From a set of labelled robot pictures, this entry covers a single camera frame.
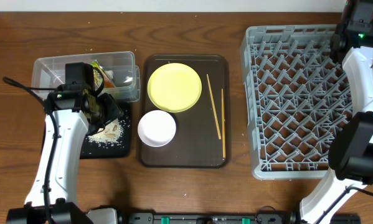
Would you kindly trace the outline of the pile of rice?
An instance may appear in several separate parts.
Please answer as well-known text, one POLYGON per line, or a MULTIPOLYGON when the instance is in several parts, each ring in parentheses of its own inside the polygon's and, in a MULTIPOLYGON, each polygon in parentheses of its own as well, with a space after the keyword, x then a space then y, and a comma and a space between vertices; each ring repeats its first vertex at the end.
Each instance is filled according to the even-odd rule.
POLYGON ((105 144, 110 146, 119 145, 122 143, 124 129, 118 119, 112 121, 105 126, 103 130, 98 133, 88 136, 87 141, 90 143, 97 143, 99 145, 105 144))

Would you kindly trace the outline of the green snack wrapper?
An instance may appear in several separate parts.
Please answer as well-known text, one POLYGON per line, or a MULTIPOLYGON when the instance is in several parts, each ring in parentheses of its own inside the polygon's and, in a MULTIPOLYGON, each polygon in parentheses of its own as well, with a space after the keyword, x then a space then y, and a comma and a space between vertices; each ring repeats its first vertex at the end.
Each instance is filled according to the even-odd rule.
POLYGON ((95 89, 99 89, 102 83, 104 83, 104 88, 115 88, 113 80, 110 80, 105 73, 105 70, 100 66, 100 64, 95 60, 91 63, 94 72, 95 89))

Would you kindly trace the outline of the white bowl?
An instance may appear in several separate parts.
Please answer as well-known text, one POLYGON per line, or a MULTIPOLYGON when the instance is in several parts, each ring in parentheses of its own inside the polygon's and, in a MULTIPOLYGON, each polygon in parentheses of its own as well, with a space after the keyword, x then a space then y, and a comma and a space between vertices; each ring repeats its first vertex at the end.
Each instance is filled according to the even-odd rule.
POLYGON ((176 133, 176 122, 167 112, 154 110, 146 113, 138 123, 140 140, 151 147, 168 144, 176 133))

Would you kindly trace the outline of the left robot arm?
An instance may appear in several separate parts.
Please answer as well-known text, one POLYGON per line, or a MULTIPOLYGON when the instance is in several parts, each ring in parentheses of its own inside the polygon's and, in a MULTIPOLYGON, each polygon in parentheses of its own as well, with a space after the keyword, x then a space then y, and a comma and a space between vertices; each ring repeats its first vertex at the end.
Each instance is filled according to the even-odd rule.
POLYGON ((65 82, 39 98, 45 133, 39 168, 24 206, 8 211, 7 223, 119 223, 113 207, 87 213, 77 206, 77 174, 86 136, 123 116, 113 97, 95 86, 95 67, 68 63, 65 82))

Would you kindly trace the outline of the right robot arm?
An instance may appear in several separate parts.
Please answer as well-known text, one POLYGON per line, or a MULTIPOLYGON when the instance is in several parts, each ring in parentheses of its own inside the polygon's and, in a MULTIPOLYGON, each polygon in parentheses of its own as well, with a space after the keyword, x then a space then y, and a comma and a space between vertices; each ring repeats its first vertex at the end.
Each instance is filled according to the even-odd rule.
POLYGON ((334 62, 344 70, 352 97, 352 119, 329 149, 329 169, 290 215, 290 223, 330 223, 356 192, 373 184, 373 0, 346 1, 331 38, 334 62))

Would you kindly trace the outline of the black waste tray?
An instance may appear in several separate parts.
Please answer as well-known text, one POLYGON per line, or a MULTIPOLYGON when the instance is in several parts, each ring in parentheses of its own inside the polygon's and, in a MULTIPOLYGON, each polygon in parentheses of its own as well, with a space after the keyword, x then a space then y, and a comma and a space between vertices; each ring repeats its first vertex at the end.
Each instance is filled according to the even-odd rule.
POLYGON ((77 162, 80 159, 107 159, 126 157, 131 147, 131 115, 130 105, 123 103, 124 115, 118 119, 124 129, 122 143, 115 146, 99 145, 87 141, 89 136, 89 120, 83 112, 71 109, 58 110, 45 119, 45 139, 42 150, 42 161, 46 161, 52 149, 54 137, 56 145, 54 159, 77 162))

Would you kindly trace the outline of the grey dishwasher rack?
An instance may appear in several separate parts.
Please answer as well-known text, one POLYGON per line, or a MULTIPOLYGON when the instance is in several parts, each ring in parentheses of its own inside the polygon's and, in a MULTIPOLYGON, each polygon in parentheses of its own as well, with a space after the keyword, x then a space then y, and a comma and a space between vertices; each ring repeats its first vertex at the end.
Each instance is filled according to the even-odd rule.
POLYGON ((252 26, 240 46, 252 174, 320 179, 328 150, 352 118, 342 66, 331 60, 334 25, 252 26))

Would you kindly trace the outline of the clear plastic bin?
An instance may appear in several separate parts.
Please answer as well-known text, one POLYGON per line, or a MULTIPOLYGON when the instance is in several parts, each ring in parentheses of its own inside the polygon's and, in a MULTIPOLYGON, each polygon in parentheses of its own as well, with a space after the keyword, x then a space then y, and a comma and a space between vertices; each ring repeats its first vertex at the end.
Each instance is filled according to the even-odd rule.
POLYGON ((102 70, 112 75, 113 88, 103 89, 116 101, 136 102, 140 99, 140 72, 135 64, 133 52, 106 52, 94 54, 65 55, 38 58, 34 62, 32 86, 39 97, 45 99, 49 88, 57 88, 65 83, 65 65, 67 63, 92 63, 96 61, 102 70))

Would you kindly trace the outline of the yellow plate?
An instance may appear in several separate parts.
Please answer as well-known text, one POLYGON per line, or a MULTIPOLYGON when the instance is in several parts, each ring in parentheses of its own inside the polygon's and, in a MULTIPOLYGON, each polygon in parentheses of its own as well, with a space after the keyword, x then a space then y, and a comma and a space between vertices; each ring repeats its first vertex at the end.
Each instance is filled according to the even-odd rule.
POLYGON ((147 91, 154 106, 178 113, 197 103, 202 93, 202 82, 192 67, 183 63, 167 63, 151 74, 147 91))

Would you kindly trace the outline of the dark brown tray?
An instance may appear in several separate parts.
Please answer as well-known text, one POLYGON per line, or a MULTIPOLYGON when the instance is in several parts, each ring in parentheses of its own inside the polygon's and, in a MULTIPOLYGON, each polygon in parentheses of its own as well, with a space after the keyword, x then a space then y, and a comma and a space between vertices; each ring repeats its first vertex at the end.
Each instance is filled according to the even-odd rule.
POLYGON ((168 144, 151 147, 139 141, 137 155, 140 162, 146 167, 219 169, 225 166, 231 149, 229 66, 226 59, 220 55, 156 54, 148 57, 144 63, 142 114, 157 108, 148 97, 148 80, 157 68, 167 63, 183 63, 192 67, 201 78, 202 93, 192 108, 172 114, 176 133, 168 144), (210 78, 221 137, 221 89, 224 89, 225 160, 222 158, 222 140, 217 135, 206 74, 210 78))

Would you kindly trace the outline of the left wooden chopstick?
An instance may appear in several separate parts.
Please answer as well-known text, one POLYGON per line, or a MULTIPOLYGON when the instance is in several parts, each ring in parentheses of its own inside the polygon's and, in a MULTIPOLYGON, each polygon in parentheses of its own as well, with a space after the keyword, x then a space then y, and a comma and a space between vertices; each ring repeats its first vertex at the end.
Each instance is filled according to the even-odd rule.
POLYGON ((213 95, 213 92, 212 92, 212 87, 211 87, 211 84, 210 84, 209 74, 206 74, 206 77, 207 77, 207 84, 208 84, 208 88, 209 88, 210 101, 211 101, 211 104, 212 104, 212 112, 213 112, 213 115, 214 115, 214 121, 215 121, 216 130, 217 130, 217 135, 218 135, 218 139, 221 140, 222 137, 221 137, 221 132, 220 132, 220 128, 219 128, 219 121, 218 121, 218 117, 217 117, 217 111, 216 111, 216 107, 215 107, 215 101, 214 101, 214 95, 213 95))

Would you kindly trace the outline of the wooden chopstick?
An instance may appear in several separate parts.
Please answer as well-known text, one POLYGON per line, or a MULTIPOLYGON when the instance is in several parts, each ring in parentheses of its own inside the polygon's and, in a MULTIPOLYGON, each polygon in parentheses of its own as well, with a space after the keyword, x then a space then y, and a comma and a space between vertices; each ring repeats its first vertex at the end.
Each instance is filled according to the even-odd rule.
POLYGON ((221 140, 222 137, 221 137, 221 132, 220 132, 220 128, 219 128, 219 121, 218 121, 218 117, 217 117, 217 111, 216 111, 216 107, 215 107, 215 101, 214 101, 214 95, 213 95, 213 92, 212 92, 212 87, 211 87, 211 84, 210 84, 209 74, 206 74, 206 77, 207 77, 207 84, 208 84, 208 88, 209 88, 210 101, 211 101, 211 104, 212 104, 212 112, 213 112, 213 115, 214 115, 214 121, 215 121, 216 130, 217 130, 217 135, 218 135, 218 139, 221 140))
POLYGON ((221 89, 222 158, 226 159, 224 89, 221 89))

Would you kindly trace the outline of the right wooden chopstick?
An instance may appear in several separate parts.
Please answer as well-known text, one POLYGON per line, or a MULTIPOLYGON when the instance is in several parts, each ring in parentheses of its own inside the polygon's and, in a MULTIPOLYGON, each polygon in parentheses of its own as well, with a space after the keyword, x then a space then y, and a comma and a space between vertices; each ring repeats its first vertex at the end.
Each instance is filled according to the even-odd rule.
POLYGON ((221 89, 222 158, 226 159, 224 89, 221 89))

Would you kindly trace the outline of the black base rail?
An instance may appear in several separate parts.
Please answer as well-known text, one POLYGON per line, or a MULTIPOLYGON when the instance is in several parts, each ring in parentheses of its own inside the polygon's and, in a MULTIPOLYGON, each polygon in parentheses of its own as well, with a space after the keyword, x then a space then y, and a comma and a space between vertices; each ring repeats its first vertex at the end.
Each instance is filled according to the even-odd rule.
POLYGON ((290 221, 279 212, 260 212, 256 215, 170 214, 139 212, 124 215, 115 207, 101 206, 87 212, 93 223, 116 224, 282 224, 290 221))

